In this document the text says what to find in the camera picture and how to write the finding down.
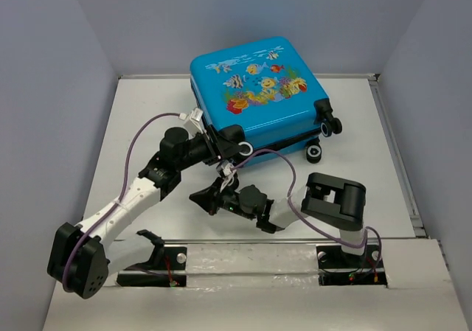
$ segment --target suitcase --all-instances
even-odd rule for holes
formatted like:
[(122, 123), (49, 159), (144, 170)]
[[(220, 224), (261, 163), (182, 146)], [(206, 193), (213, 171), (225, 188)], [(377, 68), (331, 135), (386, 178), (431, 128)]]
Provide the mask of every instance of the suitcase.
[[(290, 42), (269, 38), (197, 57), (191, 86), (204, 124), (220, 131), (240, 125), (240, 160), (268, 148), (283, 154), (305, 149), (309, 162), (322, 158), (319, 134), (342, 131), (329, 98)], [(275, 157), (263, 154), (252, 163)]]

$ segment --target gray wall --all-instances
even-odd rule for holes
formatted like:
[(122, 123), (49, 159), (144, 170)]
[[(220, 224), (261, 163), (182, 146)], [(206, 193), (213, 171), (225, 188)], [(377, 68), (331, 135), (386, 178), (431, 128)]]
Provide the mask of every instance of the gray wall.
[(442, 240), (470, 326), (471, 1), (425, 0), (381, 76), (421, 217)]
[(168, 74), (274, 35), (288, 37), (314, 72), (380, 72), (423, 0), (78, 1), (120, 74)]
[(76, 0), (0, 0), (0, 329), (42, 330), (55, 229), (86, 202), (117, 78)]

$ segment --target purple cable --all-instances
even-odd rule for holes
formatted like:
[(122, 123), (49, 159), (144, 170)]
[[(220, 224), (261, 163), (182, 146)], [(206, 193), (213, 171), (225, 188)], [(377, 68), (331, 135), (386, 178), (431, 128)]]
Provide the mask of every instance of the purple cable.
[[(128, 187), (128, 168), (130, 164), (131, 151), (133, 150), (134, 144), (136, 143), (136, 140), (138, 139), (139, 135), (142, 133), (142, 131), (146, 129), (148, 125), (150, 125), (155, 120), (160, 119), (161, 117), (164, 117), (164, 116), (178, 116), (178, 115), (179, 114), (174, 113), (174, 112), (167, 112), (164, 114), (154, 116), (152, 119), (147, 121), (134, 135), (134, 138), (131, 141), (130, 147), (128, 148), (128, 153), (126, 154), (125, 177), (123, 178), (123, 185), (121, 188), (121, 192), (119, 193), (119, 196), (118, 196), (118, 202), (121, 202), (123, 197), (125, 197), (126, 188)], [(82, 237), (80, 237), (80, 239), (77, 241), (77, 244), (75, 244), (74, 248), (72, 249), (72, 252), (69, 255), (69, 258), (67, 259), (66, 267), (64, 268), (64, 272), (62, 275), (62, 286), (63, 286), (63, 289), (67, 293), (72, 292), (72, 290), (68, 288), (67, 282), (68, 282), (69, 270), (71, 268), (72, 261), (74, 260), (77, 252), (79, 251), (79, 248), (81, 247), (83, 242), (87, 239), (87, 237), (89, 237), (90, 233), (92, 233), (93, 230), (95, 230), (107, 217), (109, 217), (117, 207), (118, 207), (118, 203), (114, 203), (114, 205), (111, 206), (111, 208), (99, 220), (97, 220), (97, 222), (95, 222), (93, 226), (91, 226), (85, 233), (83, 233)]]
[[(364, 246), (366, 246), (367, 244), (367, 232), (366, 234), (364, 235), (364, 238), (362, 240), (362, 243), (360, 244), (352, 244), (352, 243), (348, 243), (342, 239), (339, 239), (337, 237), (334, 237), (333, 235), (329, 235), (328, 233), (322, 231), (320, 228), (316, 228), (312, 223), (310, 223), (308, 220), (305, 219), (305, 217), (303, 217), (303, 215), (298, 212), (294, 206), (294, 204), (292, 203), (292, 199), (291, 199), (291, 195), (292, 195), (292, 190), (294, 189), (294, 186), (295, 186), (295, 181), (296, 181), (296, 172), (295, 172), (295, 167), (294, 165), (290, 162), (290, 160), (288, 160), (288, 158), (286, 156), (284, 156), (283, 154), (277, 152), (276, 150), (272, 150), (272, 149), (260, 149), (260, 150), (256, 150), (255, 152), (253, 152), (249, 157), (247, 157), (244, 161), (240, 162), (238, 165), (236, 165), (233, 170), (236, 170), (236, 169), (239, 169), (241, 168), (242, 166), (244, 166), (244, 164), (246, 164), (248, 161), (250, 161), (251, 159), (253, 159), (255, 156), (257, 156), (258, 154), (261, 154), (261, 153), (273, 153), (277, 156), (279, 156), (280, 158), (282, 158), (283, 160), (285, 160), (285, 162), (288, 164), (288, 166), (291, 168), (292, 170), (292, 174), (294, 176), (294, 179), (292, 180), (292, 183), (290, 184), (290, 187), (288, 188), (288, 192), (287, 192), (287, 198), (288, 198), (288, 205), (290, 206), (291, 210), (295, 213), (295, 215), (304, 223), (306, 224), (307, 226), (309, 226), (310, 228), (312, 228), (314, 231), (316, 231), (318, 234), (320, 235), (323, 235), (324, 237), (326, 237), (327, 239), (329, 240), (332, 240), (338, 244), (341, 244), (341, 245), (344, 245), (344, 246), (347, 246), (348, 248), (363, 248)], [(380, 235), (379, 233), (371, 226), (366, 226), (365, 229), (368, 229), (370, 231), (373, 231), (374, 234), (377, 236), (378, 238), (378, 246), (379, 246), (379, 255), (378, 255), (378, 258), (377, 258), (377, 264), (380, 262), (380, 257), (381, 257), (381, 238), (380, 238)]]

